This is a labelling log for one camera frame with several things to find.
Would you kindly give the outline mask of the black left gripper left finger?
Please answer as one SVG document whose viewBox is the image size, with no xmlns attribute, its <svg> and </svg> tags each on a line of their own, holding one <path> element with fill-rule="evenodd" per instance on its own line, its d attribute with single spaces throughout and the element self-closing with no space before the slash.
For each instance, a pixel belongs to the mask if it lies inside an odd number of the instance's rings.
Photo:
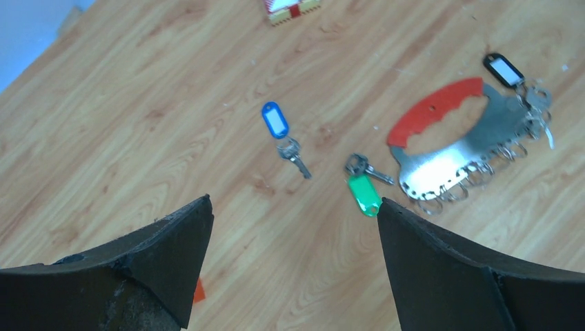
<svg viewBox="0 0 585 331">
<path fill-rule="evenodd" d="M 55 263 L 2 269 L 1 329 L 186 328 L 213 222 L 204 195 Z"/>
</svg>

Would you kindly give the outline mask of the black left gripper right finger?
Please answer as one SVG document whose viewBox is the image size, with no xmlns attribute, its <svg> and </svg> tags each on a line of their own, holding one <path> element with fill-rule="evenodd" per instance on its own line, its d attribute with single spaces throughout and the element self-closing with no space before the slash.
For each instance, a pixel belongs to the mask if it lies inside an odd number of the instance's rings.
<svg viewBox="0 0 585 331">
<path fill-rule="evenodd" d="M 518 259 L 391 199 L 377 215 L 402 330 L 583 330 L 584 274 Z"/>
</svg>

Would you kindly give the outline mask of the metal key organizer red handle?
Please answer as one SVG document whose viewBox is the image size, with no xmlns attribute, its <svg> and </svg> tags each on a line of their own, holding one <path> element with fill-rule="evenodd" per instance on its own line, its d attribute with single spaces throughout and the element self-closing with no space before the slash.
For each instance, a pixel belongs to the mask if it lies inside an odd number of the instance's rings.
<svg viewBox="0 0 585 331">
<path fill-rule="evenodd" d="M 488 102 L 474 126 L 450 145 L 422 154 L 408 154 L 411 136 L 421 134 L 458 109 L 471 97 Z M 398 164 L 398 184 L 429 215 L 442 212 L 445 203 L 467 199 L 468 189 L 486 185 L 495 171 L 490 161 L 524 157 L 512 150 L 526 134 L 528 109 L 515 97 L 503 96 L 481 77 L 465 78 L 429 94 L 412 106 L 394 125 L 386 143 Z"/>
</svg>

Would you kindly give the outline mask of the black tag key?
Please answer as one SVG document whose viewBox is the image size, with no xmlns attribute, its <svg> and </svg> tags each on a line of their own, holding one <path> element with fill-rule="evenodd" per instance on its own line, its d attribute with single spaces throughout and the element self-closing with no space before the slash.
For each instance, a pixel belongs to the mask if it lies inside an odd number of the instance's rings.
<svg viewBox="0 0 585 331">
<path fill-rule="evenodd" d="M 516 129 L 517 135 L 528 135 L 538 140 L 542 134 L 545 134 L 550 149 L 554 149 L 555 140 L 550 129 L 552 93 L 541 87 L 537 79 L 524 76 L 500 53 L 493 52 L 485 55 L 482 63 L 503 86 L 515 93 L 511 108 L 524 112 L 524 117 Z"/>
</svg>

